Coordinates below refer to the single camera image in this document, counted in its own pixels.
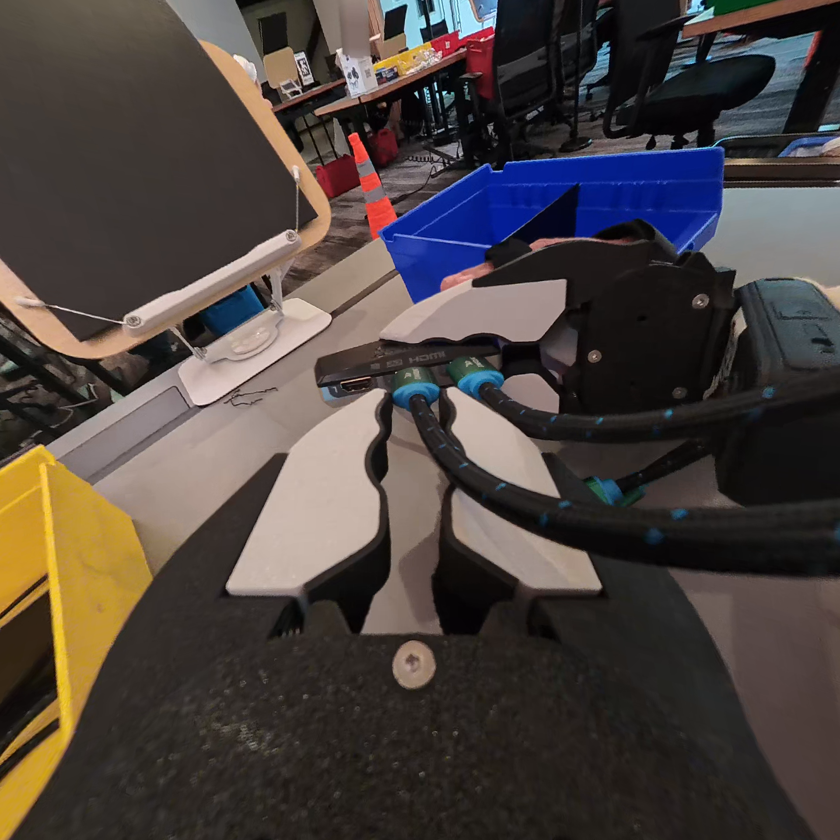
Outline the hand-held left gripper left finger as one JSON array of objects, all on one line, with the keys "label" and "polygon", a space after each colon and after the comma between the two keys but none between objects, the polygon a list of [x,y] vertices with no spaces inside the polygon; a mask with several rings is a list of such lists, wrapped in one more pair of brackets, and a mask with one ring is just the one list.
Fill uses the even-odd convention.
[{"label": "hand-held left gripper left finger", "polygon": [[226,591],[312,600],[314,588],[385,535],[392,398],[373,389],[334,411],[287,454]]}]

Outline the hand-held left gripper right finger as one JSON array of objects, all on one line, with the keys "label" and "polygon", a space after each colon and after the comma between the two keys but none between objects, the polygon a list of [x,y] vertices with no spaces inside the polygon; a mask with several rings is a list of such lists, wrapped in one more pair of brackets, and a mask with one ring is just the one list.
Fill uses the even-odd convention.
[{"label": "hand-held left gripper right finger", "polygon": [[[456,387],[444,389],[439,416],[480,468],[509,484],[560,499],[541,449],[508,420]],[[456,541],[510,574],[530,596],[596,596],[602,583],[589,555],[523,530],[462,490],[451,497]]]}]

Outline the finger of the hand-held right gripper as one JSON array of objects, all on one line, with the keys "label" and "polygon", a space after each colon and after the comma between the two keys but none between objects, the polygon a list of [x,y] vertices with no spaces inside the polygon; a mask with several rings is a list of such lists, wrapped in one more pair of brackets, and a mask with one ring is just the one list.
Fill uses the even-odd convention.
[{"label": "finger of the hand-held right gripper", "polygon": [[555,324],[538,342],[501,348],[501,390],[515,402],[547,413],[579,413],[576,367],[579,334]]},{"label": "finger of the hand-held right gripper", "polygon": [[461,343],[482,335],[511,343],[539,340],[565,309],[566,279],[440,291],[400,313],[380,332],[398,343]]}]

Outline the blue plastic bin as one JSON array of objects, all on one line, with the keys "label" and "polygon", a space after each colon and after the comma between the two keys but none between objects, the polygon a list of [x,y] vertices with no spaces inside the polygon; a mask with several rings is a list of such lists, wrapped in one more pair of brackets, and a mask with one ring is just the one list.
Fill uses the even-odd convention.
[{"label": "blue plastic bin", "polygon": [[484,261],[493,246],[490,214],[510,189],[580,183],[574,237],[594,237],[640,219],[676,252],[714,237],[723,204],[721,147],[643,151],[484,165],[381,231],[413,302],[437,293],[451,274]]}]

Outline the black and silver switch box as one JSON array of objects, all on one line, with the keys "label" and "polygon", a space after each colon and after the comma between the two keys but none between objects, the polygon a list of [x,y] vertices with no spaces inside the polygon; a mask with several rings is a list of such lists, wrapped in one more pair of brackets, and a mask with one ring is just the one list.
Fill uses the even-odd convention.
[{"label": "black and silver switch box", "polygon": [[479,356],[488,361],[501,357],[496,343],[471,340],[467,343],[400,343],[377,340],[319,358],[314,377],[325,403],[339,403],[374,389],[392,391],[399,371],[423,368],[432,381],[452,385],[447,365],[463,356]]}]

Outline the yellow plastic bin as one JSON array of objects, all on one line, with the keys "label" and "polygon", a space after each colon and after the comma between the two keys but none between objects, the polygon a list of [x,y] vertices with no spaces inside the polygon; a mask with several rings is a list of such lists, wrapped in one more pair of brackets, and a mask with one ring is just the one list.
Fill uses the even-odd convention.
[{"label": "yellow plastic bin", "polygon": [[59,729],[2,777],[2,828],[26,813],[55,771],[151,578],[131,518],[45,447],[2,467],[1,611],[46,579],[59,704]]}]

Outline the person's right hand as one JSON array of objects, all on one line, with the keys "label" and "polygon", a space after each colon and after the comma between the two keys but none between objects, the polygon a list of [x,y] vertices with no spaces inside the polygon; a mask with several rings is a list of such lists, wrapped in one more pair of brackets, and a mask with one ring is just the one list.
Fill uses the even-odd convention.
[{"label": "person's right hand", "polygon": [[583,241],[610,245],[635,245],[643,240],[638,236],[631,235],[625,235],[618,238],[549,237],[539,238],[528,244],[524,240],[512,238],[501,244],[491,246],[486,251],[484,261],[481,264],[463,269],[460,272],[451,274],[444,278],[441,281],[440,290],[446,291],[449,288],[456,287],[465,282],[485,277],[496,268],[506,265],[529,251],[538,251],[553,245]]}]

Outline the orange traffic cone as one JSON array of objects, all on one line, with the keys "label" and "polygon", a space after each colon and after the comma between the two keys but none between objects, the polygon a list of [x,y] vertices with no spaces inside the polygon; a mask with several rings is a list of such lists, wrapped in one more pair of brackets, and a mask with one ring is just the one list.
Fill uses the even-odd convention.
[{"label": "orange traffic cone", "polygon": [[397,220],[396,211],[360,135],[356,132],[351,133],[348,136],[348,142],[364,195],[365,212],[371,236],[377,239],[384,228]]}]

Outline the blue plastic container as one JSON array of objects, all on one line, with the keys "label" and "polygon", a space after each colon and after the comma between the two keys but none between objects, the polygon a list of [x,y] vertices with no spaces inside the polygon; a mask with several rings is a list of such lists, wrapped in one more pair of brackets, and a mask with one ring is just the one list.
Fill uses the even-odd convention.
[{"label": "blue plastic container", "polygon": [[260,315],[265,309],[257,292],[247,285],[200,311],[197,318],[207,331],[219,338]]}]

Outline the black office chair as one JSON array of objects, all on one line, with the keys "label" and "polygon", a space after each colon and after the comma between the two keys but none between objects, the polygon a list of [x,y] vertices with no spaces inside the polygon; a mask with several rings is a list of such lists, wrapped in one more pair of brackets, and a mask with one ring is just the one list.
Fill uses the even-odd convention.
[{"label": "black office chair", "polygon": [[647,149],[668,136],[671,149],[715,142],[715,122],[725,111],[755,99],[768,86],[775,60],[741,55],[703,60],[669,77],[679,35],[692,19],[677,1],[618,1],[612,6],[611,70],[602,131],[610,140],[647,136]]},{"label": "black office chair", "polygon": [[527,141],[531,125],[562,118],[564,1],[500,1],[492,49],[494,167],[548,150]]}]

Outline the wooden table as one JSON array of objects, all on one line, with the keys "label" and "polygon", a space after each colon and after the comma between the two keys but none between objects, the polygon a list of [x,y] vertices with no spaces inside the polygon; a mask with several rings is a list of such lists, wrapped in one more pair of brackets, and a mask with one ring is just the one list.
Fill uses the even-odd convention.
[{"label": "wooden table", "polygon": [[300,96],[272,106],[272,111],[284,119],[302,119],[311,114],[319,119],[336,119],[346,137],[357,133],[366,151],[371,151],[366,126],[369,111],[376,106],[399,102],[410,93],[426,90],[421,100],[422,125],[427,132],[425,150],[439,153],[439,147],[462,140],[469,128],[466,101],[467,48],[462,46],[430,66],[398,77],[377,89],[359,96],[344,96],[327,100],[327,95],[344,89],[340,81],[315,87]]},{"label": "wooden table", "polygon": [[751,34],[775,39],[819,34],[784,124],[785,133],[815,132],[823,124],[838,84],[839,2],[775,1],[751,6],[713,8],[694,16],[680,38],[699,39],[697,57],[704,60],[717,34]]}]

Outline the white clip bar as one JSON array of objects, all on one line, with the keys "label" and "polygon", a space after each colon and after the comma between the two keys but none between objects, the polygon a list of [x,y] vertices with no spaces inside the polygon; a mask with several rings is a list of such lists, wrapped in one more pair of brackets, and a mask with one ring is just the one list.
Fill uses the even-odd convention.
[{"label": "white clip bar", "polygon": [[189,317],[193,310],[205,309],[216,299],[289,260],[300,246],[299,232],[288,229],[186,287],[165,293],[129,312],[122,320],[122,331],[134,336],[168,329]]}]

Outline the yellow parts trays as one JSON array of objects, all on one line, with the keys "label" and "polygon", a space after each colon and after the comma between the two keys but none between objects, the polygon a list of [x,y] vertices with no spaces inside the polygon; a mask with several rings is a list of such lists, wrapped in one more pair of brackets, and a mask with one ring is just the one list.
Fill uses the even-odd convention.
[{"label": "yellow parts trays", "polygon": [[397,76],[404,77],[431,67],[438,63],[440,58],[440,52],[430,42],[426,42],[374,63],[373,69],[378,77],[383,77],[391,70]]}]

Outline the white carton box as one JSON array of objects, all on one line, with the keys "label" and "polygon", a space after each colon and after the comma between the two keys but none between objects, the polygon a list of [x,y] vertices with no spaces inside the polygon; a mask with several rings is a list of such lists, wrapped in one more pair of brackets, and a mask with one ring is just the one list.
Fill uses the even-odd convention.
[{"label": "white carton box", "polygon": [[349,98],[360,98],[367,93],[377,91],[379,84],[371,56],[353,57],[339,51],[336,56]]}]

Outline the black board wooden rim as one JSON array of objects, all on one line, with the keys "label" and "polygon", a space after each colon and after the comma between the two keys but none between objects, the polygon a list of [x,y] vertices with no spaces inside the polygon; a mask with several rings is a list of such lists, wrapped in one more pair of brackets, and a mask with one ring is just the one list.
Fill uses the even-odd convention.
[{"label": "black board wooden rim", "polygon": [[329,201],[234,57],[168,2],[2,2],[2,306],[80,360]]}]

